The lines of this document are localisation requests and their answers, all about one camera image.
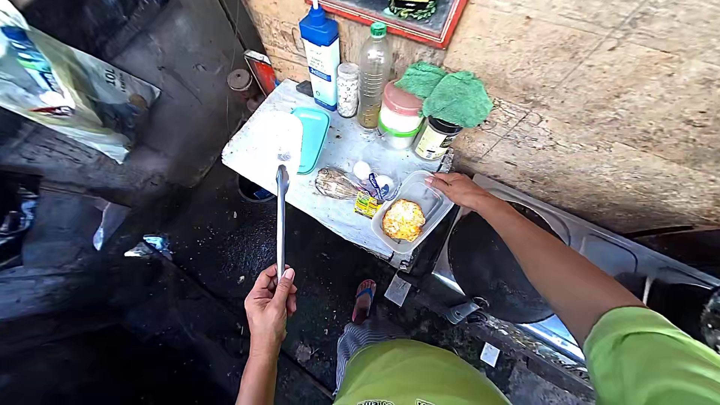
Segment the flip-flop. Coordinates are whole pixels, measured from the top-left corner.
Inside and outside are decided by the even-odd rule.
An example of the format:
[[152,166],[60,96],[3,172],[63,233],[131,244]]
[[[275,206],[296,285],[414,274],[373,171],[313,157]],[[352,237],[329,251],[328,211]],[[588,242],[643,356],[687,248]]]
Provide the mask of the flip-flop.
[[[371,282],[370,287],[364,288],[363,290],[360,290],[360,286],[363,285],[365,282]],[[377,289],[377,284],[375,284],[374,280],[364,280],[358,285],[357,295],[355,295],[355,306],[353,307],[353,322],[355,322],[355,317],[357,316],[357,302],[358,298],[360,298],[363,294],[370,295],[370,305],[367,307],[367,315],[370,314],[370,307],[372,307],[372,300],[375,298],[375,290]]]

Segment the dried fish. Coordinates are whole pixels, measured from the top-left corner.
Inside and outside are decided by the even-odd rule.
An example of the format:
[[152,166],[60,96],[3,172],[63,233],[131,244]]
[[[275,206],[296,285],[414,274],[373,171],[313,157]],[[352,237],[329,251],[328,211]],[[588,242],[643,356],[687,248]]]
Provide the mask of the dried fish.
[[339,200],[353,200],[357,197],[358,190],[362,190],[345,173],[331,167],[318,170],[315,188],[320,194]]

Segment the person's left hand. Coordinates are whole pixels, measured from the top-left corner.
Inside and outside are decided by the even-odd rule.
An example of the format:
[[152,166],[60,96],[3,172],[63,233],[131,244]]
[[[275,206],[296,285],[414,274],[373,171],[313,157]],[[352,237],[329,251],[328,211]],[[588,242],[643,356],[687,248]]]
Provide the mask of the person's left hand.
[[287,334],[285,321],[297,309],[295,271],[286,265],[279,284],[276,275],[277,264],[263,270],[245,298],[251,354],[277,355]]

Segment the gas stove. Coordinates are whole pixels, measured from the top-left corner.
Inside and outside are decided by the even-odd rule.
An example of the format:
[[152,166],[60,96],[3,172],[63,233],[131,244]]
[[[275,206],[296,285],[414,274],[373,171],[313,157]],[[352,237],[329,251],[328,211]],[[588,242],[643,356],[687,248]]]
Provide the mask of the gas stove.
[[[584,221],[552,205],[529,197],[492,179],[476,174],[472,180],[496,197],[530,208],[547,222],[566,245],[587,257],[592,263],[613,277],[623,273],[630,273],[644,276],[646,280],[660,280],[668,284],[684,283],[705,288],[720,285],[720,280],[715,277]],[[460,218],[470,212],[471,210],[467,208],[461,208],[454,218],[453,226],[457,224]],[[453,276],[448,259],[450,234],[451,232],[447,233],[444,247],[433,268],[432,277],[455,293],[465,295]],[[480,309],[480,306],[472,301],[472,297],[469,298],[471,299],[460,305],[444,309],[443,315],[450,322],[457,324],[472,312]],[[538,337],[545,344],[553,347],[563,355],[578,362],[585,362],[585,357],[579,345],[557,316],[553,315],[532,324],[516,324],[516,326]]]

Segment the plastic jar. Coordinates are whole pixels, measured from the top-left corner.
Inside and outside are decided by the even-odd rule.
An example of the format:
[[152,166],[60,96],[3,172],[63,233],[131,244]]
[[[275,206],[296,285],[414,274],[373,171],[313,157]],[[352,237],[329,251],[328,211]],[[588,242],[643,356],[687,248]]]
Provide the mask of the plastic jar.
[[423,100],[395,87],[396,81],[385,85],[377,126],[391,148],[405,149],[413,144],[423,122],[418,115]]
[[428,117],[415,138],[413,150],[423,159],[439,159],[445,154],[461,130],[462,127],[458,125]]
[[355,63],[338,66],[338,114],[342,118],[354,117],[358,112],[360,68]]

